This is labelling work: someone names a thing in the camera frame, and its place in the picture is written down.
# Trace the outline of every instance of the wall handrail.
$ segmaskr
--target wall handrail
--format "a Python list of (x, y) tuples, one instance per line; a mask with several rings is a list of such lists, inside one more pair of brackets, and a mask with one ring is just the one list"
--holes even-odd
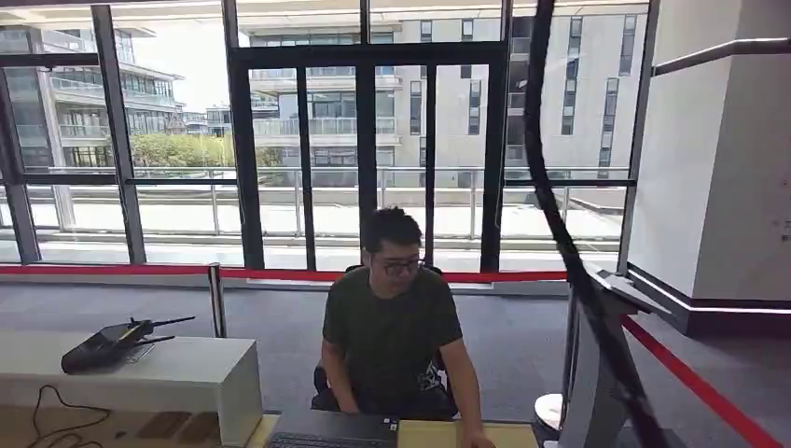
[(731, 40), (721, 45), (703, 49), (687, 56), (654, 65), (651, 76), (658, 77), (685, 68), (710, 63), (728, 56), (748, 54), (791, 54), (791, 38), (757, 38)]

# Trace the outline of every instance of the tree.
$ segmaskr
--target tree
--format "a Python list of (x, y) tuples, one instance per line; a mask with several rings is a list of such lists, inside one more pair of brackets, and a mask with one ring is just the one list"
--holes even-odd
[[(230, 135), (169, 135), (150, 133), (132, 135), (132, 160), (136, 167), (232, 167), (234, 166), (233, 142)], [(275, 147), (257, 147), (258, 167), (280, 166), (280, 151)], [(292, 175), (264, 173), (260, 182), (264, 185), (293, 185)]]
[(152, 133), (133, 135), (130, 144), (138, 167), (233, 166), (232, 147), (221, 137)]

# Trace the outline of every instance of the laptop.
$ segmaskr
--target laptop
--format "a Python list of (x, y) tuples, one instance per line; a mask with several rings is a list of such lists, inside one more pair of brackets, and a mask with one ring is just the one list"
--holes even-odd
[(267, 448), (396, 448), (398, 420), (377, 415), (349, 415), (295, 410), (281, 415)]

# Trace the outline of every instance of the laptop keyboard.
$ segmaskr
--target laptop keyboard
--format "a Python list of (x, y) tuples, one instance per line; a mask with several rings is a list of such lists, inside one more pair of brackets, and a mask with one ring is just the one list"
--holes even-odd
[(336, 439), (331, 437), (313, 436), (310, 434), (293, 434), (277, 432), (272, 435), (268, 448), (396, 448), (395, 442), (367, 441), (361, 439)]

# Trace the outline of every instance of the black hair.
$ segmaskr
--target black hair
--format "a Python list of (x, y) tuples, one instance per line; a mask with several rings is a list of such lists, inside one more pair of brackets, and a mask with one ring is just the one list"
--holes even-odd
[(382, 251), (382, 240), (397, 245), (420, 245), (423, 233), (413, 217), (398, 207), (381, 208), (371, 215), (363, 233), (363, 247), (370, 254)]

